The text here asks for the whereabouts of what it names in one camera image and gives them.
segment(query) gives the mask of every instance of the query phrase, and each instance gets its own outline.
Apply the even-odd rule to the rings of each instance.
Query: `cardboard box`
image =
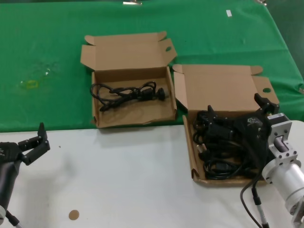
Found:
[[[99,111],[102,104],[92,98],[94,122],[98,128],[175,120],[174,87],[167,65],[177,54],[166,36],[166,32],[85,36],[90,45],[82,46],[81,63],[94,70],[92,84],[104,83],[112,88],[140,87],[155,81],[156,90],[162,87],[167,95],[165,101],[130,101],[105,112]],[[100,96],[113,99],[113,94],[106,89],[100,90]]]
[[[192,140],[193,121],[197,112],[211,105],[220,116],[236,117],[256,111],[255,93],[278,104],[276,94],[266,77],[254,76],[263,71],[260,66],[173,65],[176,98],[188,109],[183,116],[191,176],[205,184],[242,185],[249,179],[207,180],[197,144]]]

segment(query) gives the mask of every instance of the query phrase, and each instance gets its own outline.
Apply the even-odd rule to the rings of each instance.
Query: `green tablecloth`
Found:
[[[231,10],[228,17],[226,10]],[[175,63],[261,65],[291,119],[304,120],[303,79],[267,8],[253,0],[0,5],[0,131],[94,128],[85,35],[167,31]]]

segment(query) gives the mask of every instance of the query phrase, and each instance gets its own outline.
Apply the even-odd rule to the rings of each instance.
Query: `black power cable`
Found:
[[[210,130],[211,124],[213,124],[213,127],[216,125],[216,128]],[[223,120],[223,118],[217,118],[217,116],[212,117],[208,111],[198,112],[197,118],[193,122],[193,128],[195,130],[193,141],[198,145],[204,144],[206,147],[204,152],[199,153],[200,159],[204,161],[205,177],[210,180],[225,180],[235,176],[245,176],[252,179],[240,193],[241,202],[248,215],[259,228],[269,228],[256,190],[256,184],[261,179],[268,153],[265,154],[263,161],[256,167],[249,151],[242,145],[242,139],[233,135],[233,120],[228,118]],[[239,159],[240,162],[227,161],[227,159],[231,158]],[[259,209],[262,225],[253,217],[243,199],[245,190],[251,185],[253,185],[253,199]]]
[[[94,88],[97,88],[97,94],[94,94]],[[119,98],[116,99],[106,99],[100,97],[100,89],[106,88],[109,90],[110,94],[116,94]],[[105,84],[92,84],[91,86],[91,95],[95,99],[98,99],[103,106],[100,108],[101,112],[107,111],[111,108],[116,108],[120,106],[122,103],[131,101],[131,100],[138,100],[138,101],[148,101],[159,99],[161,101],[165,100],[166,95],[163,88],[159,88],[156,91],[156,83],[153,81],[147,82],[143,84],[141,87],[120,87],[120,88],[111,88]]]
[[[232,126],[227,125],[229,121],[225,122],[221,119],[213,119],[216,125],[220,125],[228,129],[230,133]],[[237,137],[224,138],[221,137],[220,128],[214,132],[209,131],[210,121],[208,119],[207,111],[200,111],[197,118],[193,122],[195,133],[193,134],[193,141],[198,144],[204,144],[207,148],[205,151],[199,153],[199,158],[204,161],[203,169],[206,179],[209,180],[226,180],[235,176],[244,176],[247,178],[254,178],[256,169],[253,161],[250,159],[248,151],[238,142]]]

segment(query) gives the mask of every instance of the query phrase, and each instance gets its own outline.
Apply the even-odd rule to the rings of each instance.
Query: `cable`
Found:
[[[244,201],[244,198],[243,198],[243,195],[244,195],[244,192],[255,182],[257,182],[260,177],[261,177],[261,174],[262,174],[262,170],[263,169],[260,169],[260,171],[258,172],[258,174],[256,175],[256,177],[254,179],[252,179],[241,191],[240,193],[240,198],[241,198],[241,202],[246,210],[246,212],[248,213],[248,215],[251,217],[251,219],[256,223],[256,225],[259,227],[259,228],[263,228],[259,222],[253,217],[253,215],[250,213],[248,207],[246,206],[246,203]]]
[[[244,198],[243,198],[243,194],[244,194],[244,192],[245,192],[251,185],[253,185],[253,186],[252,186],[252,194],[253,194],[253,197],[254,197],[255,204],[256,204],[256,200],[260,200],[259,197],[258,197],[258,194],[257,194],[256,185],[257,185],[258,180],[261,178],[262,172],[263,172],[263,168],[264,168],[265,165],[266,165],[266,161],[267,161],[267,157],[268,157],[268,152],[269,152],[268,150],[266,150],[266,151],[267,151],[267,153],[265,154],[264,160],[261,161],[261,163],[260,163],[260,167],[259,167],[259,172],[258,172],[258,174],[256,175],[256,177],[255,177],[254,179],[251,180],[251,182],[249,182],[249,183],[242,189],[242,191],[241,191],[241,193],[240,193],[241,202],[242,202],[242,204],[243,204],[243,206],[244,206],[244,208],[245,208],[247,214],[251,217],[251,219],[256,223],[256,225],[257,225],[259,228],[268,228],[269,225],[268,225],[267,222],[266,222],[265,224],[260,225],[259,222],[253,217],[253,215],[250,213],[248,207],[246,206],[246,203],[245,203]],[[261,211],[259,210],[259,213],[260,213],[261,217],[262,217],[262,215],[264,215],[264,212],[263,212],[262,209],[261,209]]]
[[[6,211],[5,217],[9,220],[10,224],[13,227],[18,227],[18,228],[22,227],[19,220],[15,216],[13,216],[8,210]]]
[[[94,88],[97,88],[97,94],[94,94]],[[100,89],[106,88],[109,90],[110,94],[117,94],[119,98],[116,99],[106,99],[100,97]],[[147,82],[143,84],[141,87],[120,87],[120,88],[111,88],[105,84],[92,84],[91,86],[91,95],[95,99],[99,100],[103,106],[100,108],[101,112],[107,111],[111,108],[116,108],[120,106],[122,103],[131,101],[131,100],[139,100],[139,101],[148,101],[159,99],[161,101],[165,100],[165,92],[163,88],[159,88],[156,91],[156,83],[153,81]]]
[[[193,141],[204,144],[206,150],[199,153],[199,158],[204,161],[203,169],[206,179],[226,180],[235,176],[254,178],[256,169],[249,157],[248,151],[238,143],[237,137],[232,137],[233,122],[227,119],[214,117],[212,122],[208,119],[207,111],[200,111],[193,122],[195,133]]]

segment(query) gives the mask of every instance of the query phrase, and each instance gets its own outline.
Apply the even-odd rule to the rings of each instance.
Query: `white table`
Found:
[[[290,141],[304,161],[304,123]],[[36,136],[2,133],[2,142]],[[183,126],[48,132],[51,150],[20,168],[9,210],[24,228],[255,228],[241,187],[214,188],[191,179]],[[258,188],[271,228],[291,216],[271,185]],[[244,195],[260,221],[251,191]],[[80,212],[71,221],[71,210]],[[12,227],[7,220],[4,228]]]

